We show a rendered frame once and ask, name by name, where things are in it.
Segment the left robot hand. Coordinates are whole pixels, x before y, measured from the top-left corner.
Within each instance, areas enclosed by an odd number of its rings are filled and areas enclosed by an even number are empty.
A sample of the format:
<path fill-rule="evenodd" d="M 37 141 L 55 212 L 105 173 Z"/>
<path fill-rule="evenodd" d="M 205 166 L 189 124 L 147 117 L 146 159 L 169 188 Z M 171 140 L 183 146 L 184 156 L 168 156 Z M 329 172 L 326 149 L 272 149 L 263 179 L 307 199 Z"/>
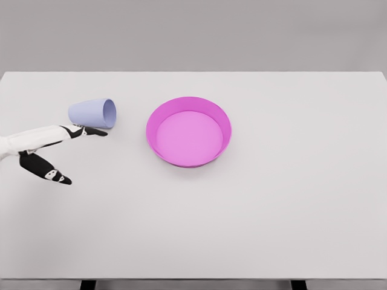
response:
<path fill-rule="evenodd" d="M 19 158 L 19 165 L 45 180 L 71 185 L 72 180 L 63 175 L 50 162 L 36 154 L 41 148 L 57 145 L 83 136 L 105 137 L 107 132 L 78 124 L 51 125 L 20 133 L 0 136 L 0 162 L 7 157 Z"/>

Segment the pink plate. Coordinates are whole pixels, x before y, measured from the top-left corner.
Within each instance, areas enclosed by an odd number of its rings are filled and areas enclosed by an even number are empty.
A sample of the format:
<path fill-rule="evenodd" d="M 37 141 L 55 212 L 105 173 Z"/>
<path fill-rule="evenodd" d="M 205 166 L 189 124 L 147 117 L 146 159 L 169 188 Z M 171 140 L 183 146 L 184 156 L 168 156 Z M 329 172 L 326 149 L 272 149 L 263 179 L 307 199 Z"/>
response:
<path fill-rule="evenodd" d="M 149 116 L 146 139 L 163 161 L 195 168 L 217 159 L 228 147 L 232 124 L 216 103 L 200 97 L 179 97 Z"/>

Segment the lavender cup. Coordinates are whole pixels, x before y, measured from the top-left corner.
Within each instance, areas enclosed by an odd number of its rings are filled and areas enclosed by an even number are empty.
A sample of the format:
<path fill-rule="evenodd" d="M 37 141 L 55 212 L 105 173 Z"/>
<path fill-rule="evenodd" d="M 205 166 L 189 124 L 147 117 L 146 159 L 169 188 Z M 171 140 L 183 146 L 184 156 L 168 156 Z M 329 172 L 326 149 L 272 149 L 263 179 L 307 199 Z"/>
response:
<path fill-rule="evenodd" d="M 111 99 L 101 98 L 71 105 L 68 117 L 74 124 L 110 129 L 116 123 L 117 111 Z"/>

